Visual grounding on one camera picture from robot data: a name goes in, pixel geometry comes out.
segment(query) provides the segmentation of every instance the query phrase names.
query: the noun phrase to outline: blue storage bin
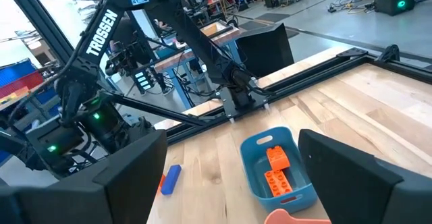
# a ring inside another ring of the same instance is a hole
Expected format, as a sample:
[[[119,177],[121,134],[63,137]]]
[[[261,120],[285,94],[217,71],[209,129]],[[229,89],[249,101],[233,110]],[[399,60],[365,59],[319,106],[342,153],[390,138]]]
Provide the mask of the blue storage bin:
[[[12,65],[6,65],[0,69],[0,86],[12,83],[35,71],[36,68],[33,66],[29,58],[23,59]]]
[[[59,107],[60,104],[57,103],[54,107],[52,107],[51,109],[48,110],[48,113],[51,117],[55,117],[59,114]]]
[[[264,176],[265,172],[271,170],[266,150],[275,146],[281,146],[290,160],[291,166],[284,169],[283,173],[293,189],[292,192],[277,197],[273,197]],[[240,154],[250,190],[267,212],[283,208],[289,213],[295,213],[317,201],[317,193],[306,174],[300,152],[288,128],[276,127],[251,136],[242,143]]]
[[[36,98],[38,99],[38,101],[42,104],[48,102],[49,100],[51,100],[55,95],[57,95],[57,93],[54,90],[54,87],[50,87],[48,89],[46,89],[45,91],[38,93],[36,95]]]

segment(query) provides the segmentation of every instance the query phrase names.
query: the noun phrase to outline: blue toy block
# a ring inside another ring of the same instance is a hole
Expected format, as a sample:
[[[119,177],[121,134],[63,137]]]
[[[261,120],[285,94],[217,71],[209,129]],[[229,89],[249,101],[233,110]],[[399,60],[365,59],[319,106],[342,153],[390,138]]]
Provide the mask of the blue toy block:
[[[165,181],[163,182],[163,186],[161,188],[161,193],[163,195],[172,194],[174,191],[174,187],[176,186],[178,176],[180,175],[180,171],[182,170],[182,167],[180,165],[172,165],[169,168],[167,177],[165,178]]]

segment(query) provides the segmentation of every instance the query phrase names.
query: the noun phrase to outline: orange building block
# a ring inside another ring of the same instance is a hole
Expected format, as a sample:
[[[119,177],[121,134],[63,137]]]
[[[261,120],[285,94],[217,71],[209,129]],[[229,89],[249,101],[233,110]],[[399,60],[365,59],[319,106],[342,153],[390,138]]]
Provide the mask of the orange building block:
[[[290,161],[284,150],[280,146],[267,149],[267,158],[269,159],[271,169],[273,171],[282,170],[290,167]]]
[[[274,197],[292,192],[291,185],[282,171],[268,171],[264,176]]]
[[[163,182],[164,182],[164,181],[165,181],[165,175],[162,174],[161,181],[159,182],[159,187],[157,187],[157,191],[158,191],[158,192],[161,191],[161,188],[162,188],[162,186],[163,186]]]

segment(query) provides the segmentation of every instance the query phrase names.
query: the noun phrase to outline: green light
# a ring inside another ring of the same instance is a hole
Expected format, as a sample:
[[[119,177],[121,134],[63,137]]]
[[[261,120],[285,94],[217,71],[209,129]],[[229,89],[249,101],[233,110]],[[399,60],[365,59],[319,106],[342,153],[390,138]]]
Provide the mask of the green light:
[[[47,148],[47,150],[49,152],[53,152],[54,150],[57,150],[57,147],[56,146],[50,146],[50,147]]]
[[[399,8],[403,8],[405,6],[405,1],[399,1],[398,2],[398,7]]]
[[[99,102],[99,99],[95,99],[95,100],[93,100],[92,102],[91,102],[91,105],[95,105],[95,104],[97,104]]]

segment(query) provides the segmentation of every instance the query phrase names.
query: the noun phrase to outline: wooden table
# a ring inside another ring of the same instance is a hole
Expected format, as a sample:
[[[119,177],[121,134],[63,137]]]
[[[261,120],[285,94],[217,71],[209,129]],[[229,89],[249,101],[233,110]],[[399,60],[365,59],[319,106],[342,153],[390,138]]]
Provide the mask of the wooden table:
[[[335,47],[259,80],[272,84],[334,57]],[[212,101],[187,113],[220,106]],[[168,148],[170,165],[182,172],[171,196],[160,194],[148,223],[263,223],[267,213],[249,190],[239,148],[249,136],[286,126],[294,139],[309,128],[376,157],[432,177],[432,86],[369,64],[354,68],[307,90],[270,104],[234,124],[225,123]],[[165,120],[157,128],[176,122]],[[327,218],[318,201],[293,214]]]

